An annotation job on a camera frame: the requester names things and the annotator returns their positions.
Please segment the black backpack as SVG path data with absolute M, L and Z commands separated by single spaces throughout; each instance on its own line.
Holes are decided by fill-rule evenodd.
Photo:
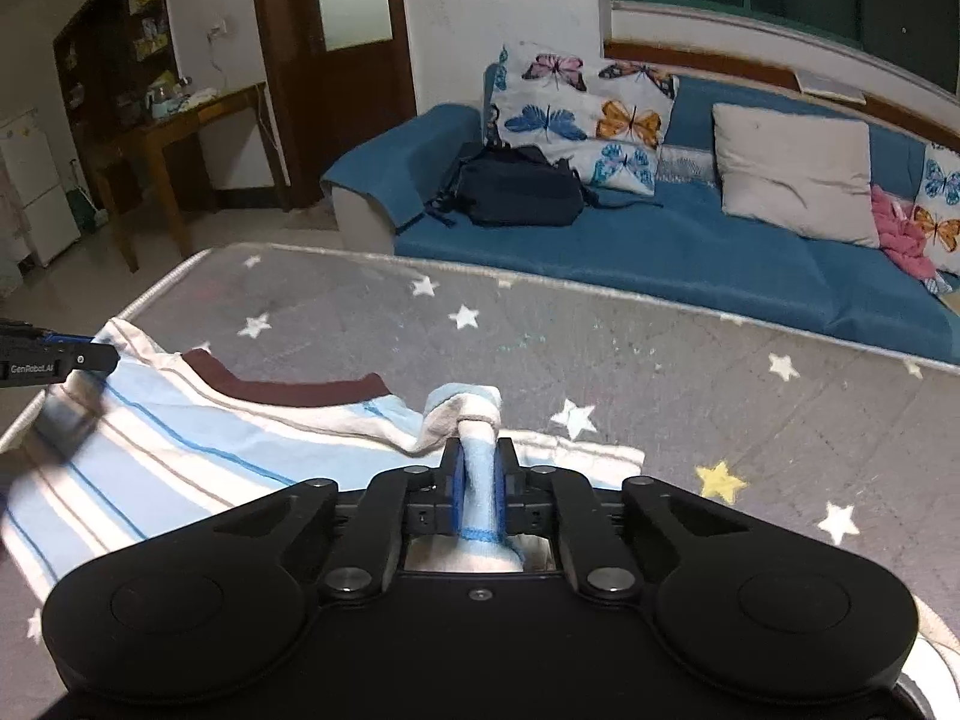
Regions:
M 425 211 L 446 226 L 460 215 L 482 227 L 562 227 L 598 204 L 567 160 L 551 164 L 537 146 L 467 143 Z

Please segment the butterfly pillow left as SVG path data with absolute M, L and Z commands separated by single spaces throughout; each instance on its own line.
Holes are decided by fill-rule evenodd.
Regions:
M 491 66 L 487 138 L 535 146 L 587 185 L 651 197 L 680 78 L 630 60 L 506 44 Z

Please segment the grey star tablecloth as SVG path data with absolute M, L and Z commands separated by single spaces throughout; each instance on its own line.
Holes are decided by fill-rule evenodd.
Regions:
M 421 406 L 446 382 L 500 388 L 508 426 L 630 445 L 700 489 L 889 567 L 958 619 L 958 374 L 706 310 L 439 263 L 236 244 L 137 271 L 68 257 L 3 316 L 65 332 L 125 317 L 247 380 L 382 377 Z

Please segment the blue sofa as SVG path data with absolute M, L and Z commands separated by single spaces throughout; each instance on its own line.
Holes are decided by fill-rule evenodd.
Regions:
M 887 255 L 811 241 L 729 216 L 713 164 L 713 109 L 761 107 L 832 117 L 833 109 L 750 86 L 680 78 L 656 195 L 601 190 L 569 226 L 480 227 L 425 211 L 480 110 L 438 104 L 342 156 L 322 177 L 384 224 L 387 254 L 489 265 L 610 286 L 843 341 L 953 364 L 958 317 Z

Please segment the beige pillow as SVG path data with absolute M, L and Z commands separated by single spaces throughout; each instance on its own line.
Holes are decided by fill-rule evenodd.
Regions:
M 716 104 L 713 132 L 726 215 L 878 246 L 866 122 Z

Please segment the butterfly pillow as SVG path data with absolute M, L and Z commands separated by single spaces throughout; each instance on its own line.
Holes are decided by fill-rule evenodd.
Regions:
M 924 255 L 939 271 L 960 275 L 960 156 L 930 143 L 913 205 L 914 224 L 924 234 Z
M 487 138 L 535 146 L 587 185 L 651 197 L 680 78 L 630 60 L 506 44 L 491 66 Z

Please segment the blue striped shirt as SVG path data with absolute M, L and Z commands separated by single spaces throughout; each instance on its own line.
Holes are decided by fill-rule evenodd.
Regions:
M 21 440 L 25 472 L 2 515 L 5 550 L 37 598 L 95 557 L 236 509 L 309 478 L 361 491 L 379 473 L 466 450 L 452 535 L 417 536 L 410 571 L 521 572 L 551 566 L 542 538 L 506 532 L 494 489 L 505 437 L 498 388 L 444 383 L 412 410 L 381 377 L 251 382 L 205 348 L 168 353 L 111 320 L 109 377 L 75 372 L 47 390 Z

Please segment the pink cloth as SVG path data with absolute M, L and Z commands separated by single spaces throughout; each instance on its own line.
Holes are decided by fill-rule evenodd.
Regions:
M 924 254 L 926 238 L 921 229 L 880 185 L 871 187 L 871 203 L 880 250 L 915 280 L 934 280 L 937 270 Z

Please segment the brown wooden door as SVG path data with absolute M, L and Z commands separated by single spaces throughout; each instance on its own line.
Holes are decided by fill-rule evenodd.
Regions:
M 416 112 L 404 0 L 254 0 L 291 202 L 340 156 Z

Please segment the book on window sill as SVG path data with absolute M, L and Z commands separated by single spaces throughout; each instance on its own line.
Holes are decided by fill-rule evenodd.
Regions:
M 800 93 L 807 96 L 817 96 L 822 99 L 832 99 L 837 103 L 857 104 L 864 106 L 866 104 L 866 94 L 861 89 L 846 85 L 835 78 L 818 75 L 809 70 L 794 70 L 797 87 Z

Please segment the dark wooden shelf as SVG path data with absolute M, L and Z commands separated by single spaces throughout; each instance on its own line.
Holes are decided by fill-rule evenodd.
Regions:
M 166 0 L 86 0 L 53 39 L 60 93 L 78 143 L 106 143 L 149 119 L 148 93 L 174 82 Z

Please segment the butterfly pillow right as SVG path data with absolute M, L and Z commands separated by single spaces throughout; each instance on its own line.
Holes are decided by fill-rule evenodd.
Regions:
M 924 255 L 939 271 L 960 275 L 960 156 L 930 143 L 913 205 L 914 224 L 924 234 Z

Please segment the white refrigerator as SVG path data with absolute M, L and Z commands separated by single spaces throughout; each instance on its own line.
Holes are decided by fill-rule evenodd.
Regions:
M 26 220 L 26 241 L 41 266 L 80 239 L 67 194 L 34 109 L 2 125 L 2 158 Z

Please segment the wooden desk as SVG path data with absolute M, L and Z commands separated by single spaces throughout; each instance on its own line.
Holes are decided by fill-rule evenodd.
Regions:
M 171 146 L 197 137 L 205 127 L 241 114 L 243 110 L 250 110 L 256 116 L 257 130 L 263 141 L 278 206 L 283 211 L 291 211 L 293 199 L 291 199 L 290 186 L 283 174 L 278 135 L 268 115 L 267 83 L 265 82 L 218 94 L 200 106 L 179 110 L 176 114 L 168 115 L 153 124 L 139 125 L 114 138 L 112 142 L 96 146 L 86 156 L 89 177 L 93 179 L 94 188 L 106 209 L 110 234 L 130 273 L 137 273 L 140 268 L 139 257 L 133 249 L 127 226 L 133 211 L 122 211 L 119 208 L 116 193 L 112 190 L 107 173 L 111 169 L 116 169 L 119 164 L 133 164 L 137 160 L 145 163 L 149 187 L 155 190 L 156 200 L 160 202 L 163 210 L 167 235 L 178 248 L 181 259 L 190 259 L 194 255 L 194 243 L 185 224 L 178 194 L 172 183 L 166 151 Z

